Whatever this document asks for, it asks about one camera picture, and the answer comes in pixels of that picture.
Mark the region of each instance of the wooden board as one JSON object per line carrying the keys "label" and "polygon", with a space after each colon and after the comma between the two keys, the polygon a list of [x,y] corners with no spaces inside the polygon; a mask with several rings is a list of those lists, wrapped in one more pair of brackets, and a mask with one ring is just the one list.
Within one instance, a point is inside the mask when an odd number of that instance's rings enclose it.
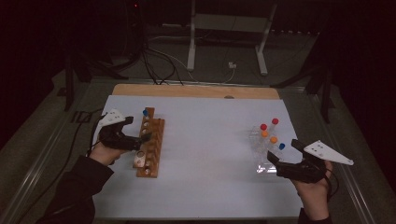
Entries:
{"label": "wooden board", "polygon": [[164,119],[155,119],[153,107],[146,107],[147,115],[143,115],[139,136],[151,134],[134,155],[134,168],[137,177],[157,177],[160,169],[161,148],[163,144]]}
{"label": "wooden board", "polygon": [[113,95],[177,96],[234,99],[279,99],[276,89],[252,87],[118,84]]}

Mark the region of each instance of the white table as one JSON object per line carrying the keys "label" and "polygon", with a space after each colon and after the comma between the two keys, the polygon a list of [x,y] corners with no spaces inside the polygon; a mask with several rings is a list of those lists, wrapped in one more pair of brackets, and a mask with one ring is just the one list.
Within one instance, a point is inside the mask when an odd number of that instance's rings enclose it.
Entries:
{"label": "white table", "polygon": [[[146,88],[151,95],[201,90],[203,94],[213,91],[235,98],[238,91],[268,91],[270,99],[132,96],[131,91],[143,94],[139,88]],[[134,123],[124,127],[125,134],[138,135],[146,106],[155,107],[155,117],[165,119],[160,170],[158,178],[137,178],[132,168],[134,153],[122,155],[111,166],[115,174],[94,196],[96,217],[169,220],[298,216],[302,205],[294,186],[283,177],[258,175],[248,143],[252,126],[278,117],[277,135],[287,145],[286,160],[301,160],[300,153],[290,146],[296,134],[283,102],[271,96],[274,90],[144,85],[116,89],[123,91],[115,90],[115,94],[129,96],[109,96],[104,112],[117,108],[124,116],[134,116]]]}

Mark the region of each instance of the wooden peg board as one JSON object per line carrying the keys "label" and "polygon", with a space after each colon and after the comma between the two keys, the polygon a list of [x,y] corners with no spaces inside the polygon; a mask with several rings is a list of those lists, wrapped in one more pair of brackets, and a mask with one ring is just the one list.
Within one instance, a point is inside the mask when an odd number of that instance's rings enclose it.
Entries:
{"label": "wooden peg board", "polygon": [[165,120],[155,119],[154,110],[153,107],[146,107],[148,113],[143,115],[139,136],[151,133],[151,139],[144,143],[134,155],[134,168],[137,168],[137,177],[155,178],[158,176]]}

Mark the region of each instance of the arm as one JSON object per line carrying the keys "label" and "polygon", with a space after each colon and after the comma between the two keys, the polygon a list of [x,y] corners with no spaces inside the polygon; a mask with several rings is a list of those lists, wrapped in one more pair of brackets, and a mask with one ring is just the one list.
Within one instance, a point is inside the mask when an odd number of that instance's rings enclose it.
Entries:
{"label": "arm", "polygon": [[[332,164],[325,161],[326,168],[330,171],[326,176],[330,178]],[[331,224],[332,219],[327,205],[328,184],[323,178],[318,183],[307,184],[301,181],[291,180],[303,202],[304,208],[300,211],[299,224]]]}
{"label": "arm", "polygon": [[45,215],[37,223],[92,223],[92,195],[100,192],[113,174],[107,166],[125,152],[98,143],[89,158],[79,157],[64,173]]}

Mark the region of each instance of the table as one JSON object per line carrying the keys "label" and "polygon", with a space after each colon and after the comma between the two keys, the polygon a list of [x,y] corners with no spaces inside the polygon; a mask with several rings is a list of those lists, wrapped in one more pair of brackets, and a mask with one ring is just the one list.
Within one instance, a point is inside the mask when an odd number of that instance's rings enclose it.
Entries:
{"label": "table", "polygon": [[[196,93],[194,91],[195,88],[202,88],[202,90],[205,91]],[[234,98],[242,98],[246,97],[246,94],[248,95],[248,97],[252,98],[260,98],[263,96],[268,97],[269,95],[272,95],[270,96],[270,98],[275,97],[275,99],[277,99],[280,96],[289,111],[294,130],[297,133],[299,140],[303,141],[304,143],[311,143],[320,139],[322,140],[322,142],[328,144],[329,146],[339,149],[342,153],[347,152],[347,154],[345,155],[349,155],[350,158],[354,160],[356,159],[356,164],[352,167],[335,165],[335,173],[338,175],[338,179],[340,181],[340,189],[332,198],[329,204],[332,214],[336,214],[336,216],[333,216],[333,220],[335,222],[351,224],[375,223],[375,221],[378,219],[375,217],[383,217],[384,210],[388,209],[389,211],[392,211],[392,204],[387,203],[388,200],[383,200],[387,198],[391,199],[392,195],[388,196],[389,194],[386,192],[387,189],[381,187],[381,185],[376,184],[377,181],[380,182],[381,180],[381,176],[378,175],[379,172],[377,165],[367,162],[367,160],[372,160],[370,159],[372,155],[367,154],[369,148],[362,146],[359,141],[357,142],[359,136],[356,134],[352,134],[352,137],[344,137],[344,134],[346,134],[346,136],[349,136],[347,135],[347,132],[349,132],[350,129],[346,128],[346,121],[343,119],[339,120],[339,122],[337,122],[337,119],[335,119],[334,122],[332,122],[332,126],[336,125],[336,129],[334,129],[334,127],[329,129],[329,126],[326,126],[322,118],[320,117],[320,113],[318,110],[319,102],[316,96],[306,95],[304,92],[298,90],[280,90],[276,92],[272,89],[256,89],[245,87],[217,86],[216,88],[213,88],[198,86],[173,86],[172,88],[170,88],[172,89],[172,91],[166,91],[165,89],[168,88],[166,86],[149,85],[149,83],[142,86],[136,85],[135,88],[133,88],[132,90],[128,87],[128,85],[119,85],[114,88],[113,84],[107,83],[92,83],[89,85],[88,88],[84,88],[84,90],[87,91],[83,94],[78,94],[78,96],[80,97],[77,100],[78,104],[74,104],[72,110],[73,112],[64,114],[64,118],[61,118],[58,121],[56,127],[54,128],[52,136],[49,137],[49,141],[46,142],[46,145],[42,147],[40,155],[37,156],[37,158],[35,159],[35,163],[32,164],[31,168],[27,172],[23,183],[21,183],[20,187],[17,189],[16,194],[13,196],[12,202],[10,202],[7,210],[2,214],[2,222],[15,223],[16,219],[21,215],[21,213],[26,210],[28,204],[32,204],[32,202],[37,199],[36,195],[42,193],[43,188],[46,188],[50,184],[52,178],[48,177],[48,175],[56,175],[56,172],[58,172],[63,166],[64,160],[67,157],[67,153],[70,150],[70,143],[73,141],[73,133],[75,133],[77,128],[77,124],[70,123],[70,120],[75,114],[74,111],[93,111],[97,108],[101,108],[106,103],[106,99],[109,94],[116,95],[126,94],[129,92],[131,94],[134,93],[137,95],[168,95],[172,93],[183,93],[189,94],[190,96],[196,96],[196,94],[208,95],[212,91],[212,89],[217,90],[213,92],[216,92],[214,94],[217,94],[220,98],[223,98],[224,96],[228,96],[228,98],[230,98],[230,96],[233,96]],[[91,138],[91,128],[89,127],[89,125],[83,125],[82,129],[78,133],[78,142],[76,145],[76,150],[74,150],[73,152],[73,160],[76,160],[80,155],[86,153],[86,139],[89,138]],[[371,191],[371,186],[375,186],[375,191]],[[296,197],[295,191],[291,191],[290,189],[290,192],[291,195],[286,195],[288,200],[292,197]],[[37,218],[39,218],[39,216],[43,212],[43,209],[48,205],[48,200],[38,201],[39,204],[33,208],[30,216],[28,214],[28,217],[26,218],[29,219],[27,220],[36,220]],[[242,203],[239,203],[238,205],[240,205],[240,207],[238,207],[238,210],[245,208],[244,204]],[[284,211],[288,209],[286,207],[282,207],[277,210]],[[227,218],[229,219],[233,217],[219,217],[219,219]],[[261,217],[257,218],[267,219],[271,217],[268,217],[267,215],[262,213]],[[161,218],[161,220],[169,220],[169,218],[164,217]]]}
{"label": "table", "polygon": [[[123,155],[112,166],[115,174],[94,196],[96,217],[167,220],[298,216],[302,204],[294,186],[275,174],[258,175],[248,143],[252,121],[270,121],[273,115],[279,115],[282,123],[279,139],[287,141],[288,146],[291,138],[296,138],[289,115],[279,112],[286,107],[276,90],[120,84],[107,99],[104,112],[117,108],[128,113],[124,116],[135,115],[145,105],[155,107],[156,114],[165,119],[159,176],[135,177],[131,163],[134,153]],[[265,108],[265,115],[261,115],[261,108]],[[240,114],[247,116],[238,119]],[[123,131],[137,136],[140,122],[135,116],[137,124]],[[285,151],[290,155],[287,160],[301,161],[297,150],[287,147]]]}

